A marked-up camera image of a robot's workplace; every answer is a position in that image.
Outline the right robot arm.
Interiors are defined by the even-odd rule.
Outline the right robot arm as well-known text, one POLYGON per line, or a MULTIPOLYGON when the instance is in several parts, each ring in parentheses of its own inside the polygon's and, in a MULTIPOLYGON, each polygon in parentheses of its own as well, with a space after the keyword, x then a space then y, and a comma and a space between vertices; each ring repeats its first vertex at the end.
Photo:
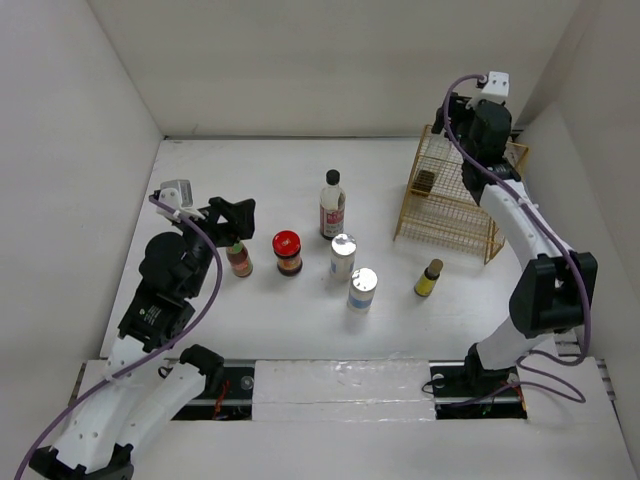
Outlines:
POLYGON ((505 157, 511 114, 503 103, 451 92, 432 131, 460 153, 465 188, 498 224, 522 270, 507 318, 469 348, 461 370, 441 382, 466 402, 480 402, 505 391, 522 360, 541 354, 541 343, 590 326, 598 264, 591 253, 578 253, 561 240, 527 196, 505 157))

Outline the small red sauce bottle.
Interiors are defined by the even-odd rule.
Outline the small red sauce bottle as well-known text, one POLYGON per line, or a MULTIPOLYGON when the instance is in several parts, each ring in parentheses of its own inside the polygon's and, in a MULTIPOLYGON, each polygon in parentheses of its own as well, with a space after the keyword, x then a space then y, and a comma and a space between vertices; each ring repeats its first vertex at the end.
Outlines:
POLYGON ((243 241, 238 241, 226 247, 225 253, 232 273, 236 277, 245 278, 252 273, 253 264, 243 241))

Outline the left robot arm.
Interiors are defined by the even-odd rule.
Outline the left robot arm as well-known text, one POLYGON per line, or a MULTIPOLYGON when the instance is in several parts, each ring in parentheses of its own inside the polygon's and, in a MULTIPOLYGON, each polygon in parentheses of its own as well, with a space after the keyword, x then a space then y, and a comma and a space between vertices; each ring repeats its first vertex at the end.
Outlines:
POLYGON ((167 350, 208 313, 222 284, 219 248, 251 238, 256 203, 220 197, 195 209, 188 195, 165 187, 149 197, 175 231, 145 248, 141 282, 118 325, 101 380, 45 428, 18 467, 46 479, 129 479, 172 418, 197 396, 222 387, 224 360, 194 344, 147 398, 144 382, 167 350))

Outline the glass cruet gold spout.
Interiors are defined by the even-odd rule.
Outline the glass cruet gold spout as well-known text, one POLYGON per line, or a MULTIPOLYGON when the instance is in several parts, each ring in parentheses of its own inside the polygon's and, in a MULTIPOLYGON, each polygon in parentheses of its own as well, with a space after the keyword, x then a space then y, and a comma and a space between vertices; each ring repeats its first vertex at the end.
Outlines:
POLYGON ((417 196, 428 197, 434 187, 435 181, 435 172, 421 169, 412 182, 411 192, 417 196))

